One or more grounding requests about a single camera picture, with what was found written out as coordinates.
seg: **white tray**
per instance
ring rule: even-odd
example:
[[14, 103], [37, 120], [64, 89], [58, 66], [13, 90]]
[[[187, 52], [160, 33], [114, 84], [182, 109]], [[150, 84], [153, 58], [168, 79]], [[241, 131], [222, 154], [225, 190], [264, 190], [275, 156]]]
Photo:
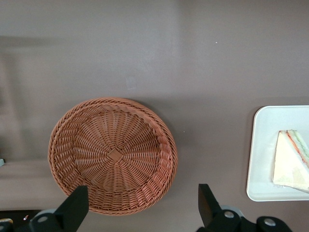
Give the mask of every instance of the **white tray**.
[[309, 193], [272, 182], [280, 130], [299, 131], [309, 145], [309, 106], [265, 106], [255, 114], [247, 183], [247, 194], [253, 201], [309, 200]]

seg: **woven basket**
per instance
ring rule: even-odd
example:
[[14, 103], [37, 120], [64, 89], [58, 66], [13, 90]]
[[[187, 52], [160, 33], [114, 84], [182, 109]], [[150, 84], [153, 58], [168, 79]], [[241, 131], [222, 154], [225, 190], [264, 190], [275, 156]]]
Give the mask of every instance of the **woven basket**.
[[87, 185], [89, 209], [128, 215], [159, 201], [177, 169], [164, 122], [127, 99], [99, 98], [69, 110], [51, 134], [48, 160], [65, 194]]

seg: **sandwich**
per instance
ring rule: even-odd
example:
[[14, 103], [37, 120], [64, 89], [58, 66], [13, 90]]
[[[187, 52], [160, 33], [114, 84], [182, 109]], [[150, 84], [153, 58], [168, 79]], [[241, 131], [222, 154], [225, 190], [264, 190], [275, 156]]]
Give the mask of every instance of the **sandwich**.
[[309, 193], [309, 149], [298, 131], [279, 131], [273, 183]]

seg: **screw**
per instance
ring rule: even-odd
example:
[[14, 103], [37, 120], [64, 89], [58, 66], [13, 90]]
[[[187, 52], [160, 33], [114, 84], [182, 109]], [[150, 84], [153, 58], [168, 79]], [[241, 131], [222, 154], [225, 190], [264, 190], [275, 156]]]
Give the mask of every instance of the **screw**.
[[40, 217], [40, 218], [38, 219], [38, 222], [41, 223], [41, 222], [46, 221], [47, 219], [48, 219], [48, 217], [43, 216], [43, 217]]
[[225, 211], [224, 216], [226, 216], [227, 218], [233, 218], [234, 214], [231, 211]]
[[276, 225], [275, 221], [273, 219], [270, 219], [270, 218], [265, 218], [264, 223], [268, 226], [275, 226]]

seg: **basket center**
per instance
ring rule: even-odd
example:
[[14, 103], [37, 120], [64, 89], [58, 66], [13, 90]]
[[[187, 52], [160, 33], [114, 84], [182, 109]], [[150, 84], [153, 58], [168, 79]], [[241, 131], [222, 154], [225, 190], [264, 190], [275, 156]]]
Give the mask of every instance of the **basket center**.
[[111, 152], [109, 152], [107, 156], [111, 157], [115, 162], [118, 162], [118, 160], [121, 159], [122, 154], [115, 148]]

